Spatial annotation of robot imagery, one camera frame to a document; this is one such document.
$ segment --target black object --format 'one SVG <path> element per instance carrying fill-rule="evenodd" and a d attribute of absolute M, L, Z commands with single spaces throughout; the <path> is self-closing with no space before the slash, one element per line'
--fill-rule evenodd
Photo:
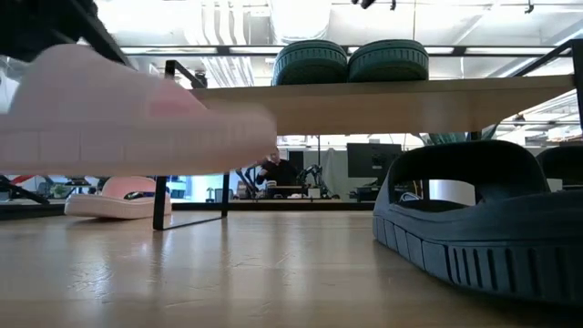
<path fill-rule="evenodd" d="M 578 190 L 583 186 L 583 146 L 564 145 L 546 149 L 537 161 L 548 179 L 562 179 L 563 190 Z"/>
<path fill-rule="evenodd" d="M 240 169 L 235 169 L 235 173 L 239 176 L 240 180 L 245 185 L 245 194 L 246 194 L 245 199 L 253 200 L 253 199 L 255 199 L 255 197 L 257 195 L 257 191 L 259 191 L 259 190 L 258 190 L 257 186 L 255 186 L 253 181 L 251 181 L 251 175 L 249 173 L 250 170 L 251 170 L 251 168 L 247 168 L 245 170 L 245 174 L 246 174 L 247 178 L 243 175 L 243 172 Z"/>
<path fill-rule="evenodd" d="M 401 145 L 349 143 L 346 144 L 349 178 L 377 178 L 383 184 L 391 163 L 403 153 Z"/>
<path fill-rule="evenodd" d="M 188 80 L 190 80 L 190 84 L 194 88 L 199 87 L 206 87 L 208 85 L 207 79 L 204 75 L 200 73 L 195 74 L 194 76 L 178 61 L 176 60 L 167 60 L 166 66 L 164 67 L 164 77 L 167 79 L 174 80 L 176 76 L 176 70 L 182 73 Z M 154 196 L 154 215 L 152 218 L 152 228 L 156 231 L 166 231 L 170 229 L 186 227 L 189 225 L 204 223 L 212 220 L 219 220 L 227 216 L 228 213 L 228 204 L 229 204 L 229 193 L 223 192 L 222 193 L 222 203 L 220 205 L 220 217 L 218 218 L 211 218 L 207 220 L 198 220 L 188 223 L 182 224 L 175 224 L 169 227 L 164 227 L 164 207 L 166 202 L 166 182 L 168 181 L 167 177 L 158 176 L 156 177 L 156 193 Z M 229 172 L 226 172 L 223 176 L 222 181 L 222 189 L 229 190 Z"/>
<path fill-rule="evenodd" d="M 43 50 L 75 44 L 83 37 L 101 56 L 130 66 L 128 58 L 97 18 L 93 0 L 0 2 L 0 54 L 23 61 Z"/>
<path fill-rule="evenodd" d="M 328 189 L 328 186 L 326 186 L 326 182 L 324 182 L 324 178 L 323 178 L 322 174 L 323 174 L 323 168 L 320 165 L 313 164 L 313 165 L 309 166 L 308 168 L 303 169 L 298 174 L 297 184 L 299 186 L 304 187 L 304 193 L 305 193 L 305 191 L 306 191 L 305 189 L 308 186 L 306 180 L 307 180 L 309 175 L 312 175 L 313 182 L 314 182 L 315 186 L 311 186 L 311 188 L 319 189 L 321 198 L 323 198 L 323 199 L 331 198 L 333 195 L 330 195 L 330 190 Z"/>
<path fill-rule="evenodd" d="M 280 159 L 278 164 L 265 160 L 261 168 L 267 170 L 267 174 L 257 177 L 258 184 L 263 181 L 276 181 L 278 186 L 297 185 L 298 170 L 286 159 Z"/>
<path fill-rule="evenodd" d="M 473 165 L 460 158 L 473 159 Z M 483 202 L 468 207 L 400 201 L 394 186 L 412 179 L 468 182 Z M 550 193 L 537 161 L 518 145 L 489 140 L 427 146 L 404 153 L 391 166 L 374 207 L 373 233 L 446 282 L 583 305 L 582 201 L 583 191 Z"/>
<path fill-rule="evenodd" d="M 22 187 L 13 185 L 10 179 L 0 175 L 0 191 L 8 191 L 9 199 L 26 198 L 33 200 L 41 205 L 48 205 L 50 202 L 43 196 L 35 194 L 34 192 L 28 191 Z"/>
<path fill-rule="evenodd" d="M 303 151 L 289 151 L 288 161 L 299 171 L 303 170 Z"/>

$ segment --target wooden table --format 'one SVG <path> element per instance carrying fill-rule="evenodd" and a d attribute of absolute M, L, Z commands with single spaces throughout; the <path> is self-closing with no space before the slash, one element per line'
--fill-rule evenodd
<path fill-rule="evenodd" d="M 209 213 L 177 212 L 172 220 Z M 565 327 L 577 310 L 484 298 L 373 241 L 371 212 L 0 222 L 3 327 Z"/>

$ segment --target green round object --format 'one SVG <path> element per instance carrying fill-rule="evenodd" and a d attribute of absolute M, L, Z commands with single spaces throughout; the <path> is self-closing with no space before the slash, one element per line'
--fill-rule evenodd
<path fill-rule="evenodd" d="M 344 83 L 346 53 L 334 42 L 306 40 L 286 46 L 275 58 L 274 86 Z"/>
<path fill-rule="evenodd" d="M 429 55 L 414 40 L 381 40 L 351 56 L 348 82 L 415 81 L 429 78 Z"/>

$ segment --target pink blurry object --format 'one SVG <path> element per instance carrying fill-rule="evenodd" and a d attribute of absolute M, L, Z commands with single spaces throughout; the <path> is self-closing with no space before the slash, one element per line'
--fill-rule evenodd
<path fill-rule="evenodd" d="M 101 176 L 210 174 L 268 154 L 275 121 L 253 105 L 206 109 L 174 81 L 53 46 L 0 115 L 0 171 Z"/>
<path fill-rule="evenodd" d="M 125 200 L 132 192 L 154 192 L 156 181 L 144 177 L 113 177 L 103 186 L 100 195 L 73 194 L 65 203 L 65 214 L 78 217 L 142 219 L 152 216 L 154 198 Z M 164 214 L 172 212 L 170 196 L 166 194 Z"/>

